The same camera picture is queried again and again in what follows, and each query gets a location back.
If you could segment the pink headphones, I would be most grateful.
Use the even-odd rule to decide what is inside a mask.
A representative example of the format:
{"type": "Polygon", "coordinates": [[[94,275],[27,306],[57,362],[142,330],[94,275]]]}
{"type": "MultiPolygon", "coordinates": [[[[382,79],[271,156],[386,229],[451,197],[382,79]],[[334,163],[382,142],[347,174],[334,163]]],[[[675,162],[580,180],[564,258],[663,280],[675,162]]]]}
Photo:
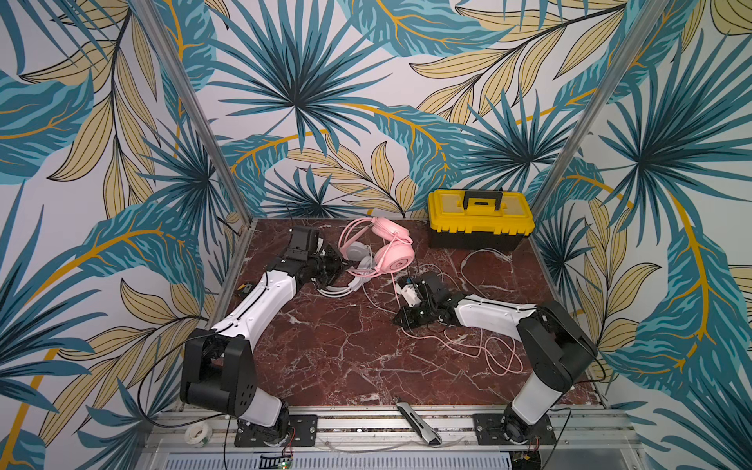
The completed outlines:
{"type": "MultiPolygon", "coordinates": [[[[385,245],[374,256],[375,268],[371,271],[361,271],[360,276],[374,278],[396,274],[414,261],[415,252],[409,230],[385,217],[361,217],[350,222],[338,240],[340,252],[345,255],[347,248],[368,231],[381,238],[385,245]]],[[[356,275],[352,268],[349,272],[356,275]]]]}

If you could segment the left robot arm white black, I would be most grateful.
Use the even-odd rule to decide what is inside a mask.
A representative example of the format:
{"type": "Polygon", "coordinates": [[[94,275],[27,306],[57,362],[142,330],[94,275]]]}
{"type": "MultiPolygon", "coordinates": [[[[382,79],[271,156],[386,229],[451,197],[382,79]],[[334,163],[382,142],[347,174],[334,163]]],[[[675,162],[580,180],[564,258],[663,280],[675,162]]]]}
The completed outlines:
{"type": "Polygon", "coordinates": [[[328,287],[353,264],[330,245],[304,260],[276,258],[235,311],[211,328],[191,333],[185,344],[180,399],[260,427],[281,426],[281,399],[258,385],[256,345],[304,285],[328,287]]]}

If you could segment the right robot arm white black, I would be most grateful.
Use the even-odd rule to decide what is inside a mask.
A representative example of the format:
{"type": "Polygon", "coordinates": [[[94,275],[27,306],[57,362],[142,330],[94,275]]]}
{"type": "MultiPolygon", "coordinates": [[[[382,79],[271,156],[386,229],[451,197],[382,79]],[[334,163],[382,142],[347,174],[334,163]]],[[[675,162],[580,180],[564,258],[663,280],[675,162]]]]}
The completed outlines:
{"type": "Polygon", "coordinates": [[[407,329],[433,322],[480,328],[519,341],[532,374],[508,407],[509,424],[539,424],[597,359],[597,347],[558,302],[512,304],[448,288],[435,272],[403,276],[397,293],[407,302],[394,318],[407,329]]]}

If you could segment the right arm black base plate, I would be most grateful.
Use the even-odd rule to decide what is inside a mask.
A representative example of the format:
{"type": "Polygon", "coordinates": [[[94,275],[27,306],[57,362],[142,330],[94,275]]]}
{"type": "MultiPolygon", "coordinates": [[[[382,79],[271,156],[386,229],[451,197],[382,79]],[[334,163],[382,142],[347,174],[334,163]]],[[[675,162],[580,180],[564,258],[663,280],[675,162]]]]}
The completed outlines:
{"type": "Polygon", "coordinates": [[[535,424],[528,424],[513,412],[476,413],[473,430],[480,446],[553,445],[556,436],[545,414],[535,424]]]}

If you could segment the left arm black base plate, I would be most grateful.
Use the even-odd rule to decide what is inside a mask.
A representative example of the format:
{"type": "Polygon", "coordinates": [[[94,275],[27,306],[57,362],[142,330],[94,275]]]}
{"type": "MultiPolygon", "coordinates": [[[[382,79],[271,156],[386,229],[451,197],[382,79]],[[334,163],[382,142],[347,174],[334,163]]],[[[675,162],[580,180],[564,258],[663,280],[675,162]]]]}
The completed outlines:
{"type": "Polygon", "coordinates": [[[318,416],[315,414],[282,414],[276,424],[262,427],[239,419],[234,440],[236,448],[312,448],[317,436],[318,416]]]}

